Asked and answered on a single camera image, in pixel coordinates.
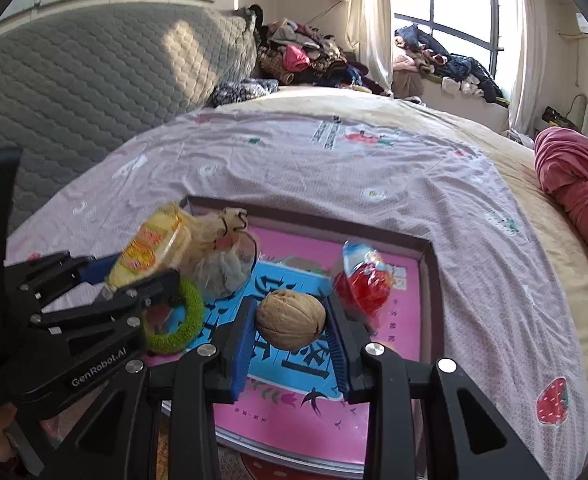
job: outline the yellow snack package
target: yellow snack package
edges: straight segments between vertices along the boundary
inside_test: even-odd
[[[137,282],[159,270],[179,266],[191,242],[194,218],[175,202],[158,208],[116,260],[105,283],[109,290]]]

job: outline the screw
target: screw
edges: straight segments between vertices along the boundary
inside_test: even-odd
[[[380,343],[367,343],[365,352],[370,355],[382,355],[385,352],[385,347]]]
[[[138,374],[139,371],[141,371],[144,367],[145,365],[141,360],[132,359],[132,361],[129,361],[125,365],[125,370],[127,370],[130,374]]]
[[[216,347],[210,343],[199,346],[196,351],[203,357],[210,357],[216,353]]]
[[[441,359],[439,361],[439,368],[442,372],[446,374],[450,374],[456,371],[456,362],[452,361],[451,359]]]

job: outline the window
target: window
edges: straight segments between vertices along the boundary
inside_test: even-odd
[[[498,0],[392,0],[394,28],[418,23],[452,54],[474,57],[496,75],[500,45]]]

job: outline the quilted mattress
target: quilted mattress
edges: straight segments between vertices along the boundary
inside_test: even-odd
[[[254,16],[126,3],[68,10],[0,36],[0,146],[24,148],[10,232],[128,139],[247,77]]]

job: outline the pink blanket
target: pink blanket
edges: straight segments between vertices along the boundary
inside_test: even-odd
[[[588,244],[588,139],[566,128],[536,137],[536,173],[542,190],[561,204]]]

